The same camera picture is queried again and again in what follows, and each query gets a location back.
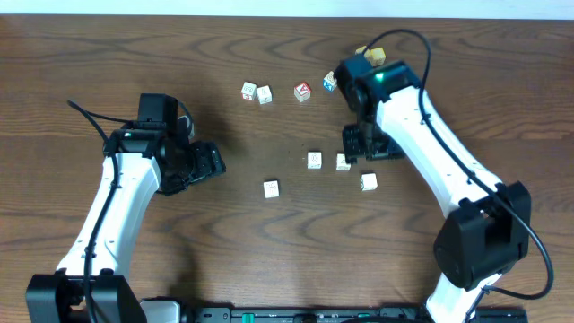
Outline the wooden block green edge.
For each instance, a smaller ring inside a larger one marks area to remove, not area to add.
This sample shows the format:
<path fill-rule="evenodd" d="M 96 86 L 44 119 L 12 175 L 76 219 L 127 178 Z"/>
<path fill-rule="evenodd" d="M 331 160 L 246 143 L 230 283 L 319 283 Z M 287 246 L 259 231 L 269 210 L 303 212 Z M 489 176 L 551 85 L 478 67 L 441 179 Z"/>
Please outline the wooden block green edge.
<path fill-rule="evenodd" d="M 322 152 L 308 152 L 308 168 L 310 170 L 319 170 L 322 168 Z"/>

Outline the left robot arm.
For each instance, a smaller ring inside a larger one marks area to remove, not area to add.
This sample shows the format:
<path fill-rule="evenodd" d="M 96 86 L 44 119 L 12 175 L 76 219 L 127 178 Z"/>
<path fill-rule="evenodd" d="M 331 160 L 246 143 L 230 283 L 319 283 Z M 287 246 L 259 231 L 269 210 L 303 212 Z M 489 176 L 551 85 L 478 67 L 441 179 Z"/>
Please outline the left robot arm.
<path fill-rule="evenodd" d="M 103 149 L 100 187 L 80 234 L 55 273 L 35 274 L 25 298 L 33 322 L 192 322 L 170 298 L 139 301 L 129 270 L 145 211 L 225 172 L 215 143 L 166 130 L 119 129 Z"/>

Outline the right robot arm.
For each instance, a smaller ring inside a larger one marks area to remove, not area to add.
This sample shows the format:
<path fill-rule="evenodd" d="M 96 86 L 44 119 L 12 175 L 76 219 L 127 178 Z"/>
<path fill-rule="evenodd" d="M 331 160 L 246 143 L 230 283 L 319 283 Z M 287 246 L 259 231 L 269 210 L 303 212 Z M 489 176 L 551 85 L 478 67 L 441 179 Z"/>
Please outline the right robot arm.
<path fill-rule="evenodd" d="M 374 68 L 362 57 L 350 57 L 335 69 L 335 80 L 357 115 L 343 130 L 347 162 L 407 158 L 445 217 L 433 244 L 441 276 L 424 313 L 410 318 L 525 322 L 522 310 L 482 310 L 478 304 L 528 252 L 526 188 L 504 184 L 465 149 L 406 63 Z"/>

